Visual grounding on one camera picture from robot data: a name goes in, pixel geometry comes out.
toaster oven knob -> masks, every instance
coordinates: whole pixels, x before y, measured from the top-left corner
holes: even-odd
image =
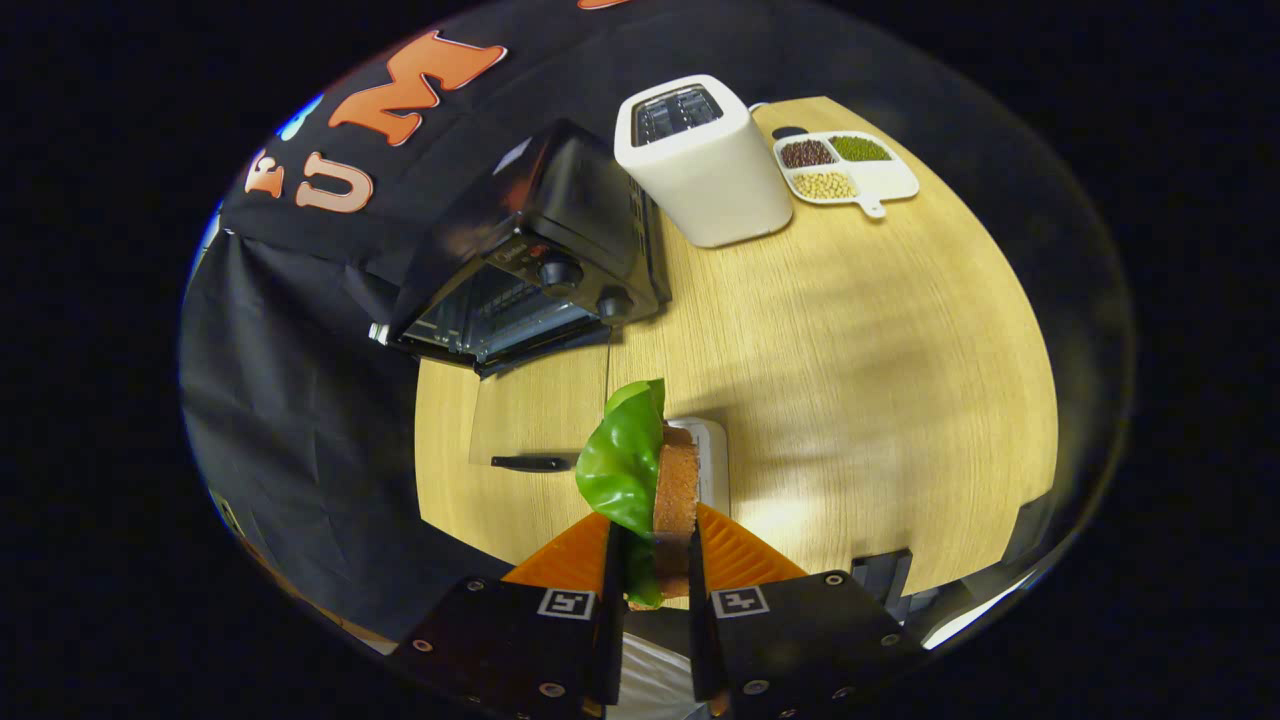
[[[627,322],[627,313],[631,311],[635,304],[627,297],[626,292],[616,291],[600,299],[595,304],[596,314],[600,316],[600,322],[605,325],[621,325]]]
[[[538,278],[543,281],[543,292],[552,297],[564,297],[582,282],[582,268],[568,260],[550,260],[538,268]]]

toaster oven glass window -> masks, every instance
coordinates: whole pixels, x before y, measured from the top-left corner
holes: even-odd
[[[591,314],[567,300],[543,295],[538,286],[484,265],[404,334],[452,352],[475,354],[484,361],[493,352],[588,316]]]
[[[631,118],[631,145],[640,147],[723,117],[716,99],[701,85],[650,97],[635,106]]]

toaster oven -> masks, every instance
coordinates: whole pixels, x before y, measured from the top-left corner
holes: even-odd
[[[655,314],[671,299],[657,206],[611,150],[558,120],[497,159],[422,238],[370,336],[488,377]]]

white plate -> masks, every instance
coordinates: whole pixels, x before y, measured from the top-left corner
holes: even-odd
[[[888,160],[845,160],[836,151],[836,147],[831,145],[832,137],[861,137],[879,145],[884,152],[888,154]],[[817,140],[831,152],[832,158],[836,158],[835,163],[826,163],[822,165],[804,165],[801,168],[787,168],[782,161],[782,149],[792,142],[804,142],[806,140]],[[809,132],[804,135],[792,135],[783,137],[782,140],[773,143],[773,159],[777,161],[778,168],[782,170],[782,177],[787,181],[787,187],[791,192],[804,200],[805,202],[812,202],[814,205],[859,205],[864,213],[872,218],[884,217],[884,200],[901,200],[905,197],[914,197],[916,192],[920,191],[920,181],[916,179],[915,173],[911,168],[906,167],[906,163],[893,152],[893,149],[888,146],[887,142],[876,137],[874,135],[859,132],[859,131],[836,131],[836,132]],[[856,195],[852,197],[836,197],[836,199],[817,199],[806,197],[795,186],[795,176],[801,176],[806,173],[844,173],[849,177],[849,181],[854,184]]]

wooden table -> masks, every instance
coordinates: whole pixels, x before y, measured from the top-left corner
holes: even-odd
[[[488,459],[580,448],[607,391],[664,377],[668,418],[727,430],[733,519],[805,570],[910,547],[913,593],[1000,560],[1057,452],[1048,355],[1012,269],[933,172],[845,108],[812,97],[754,117],[771,145],[782,126],[877,135],[920,191],[883,220],[795,200],[782,231],[714,250],[664,219],[675,299],[611,347],[484,382],[424,361],[424,520],[522,561],[589,507],[572,473]]]

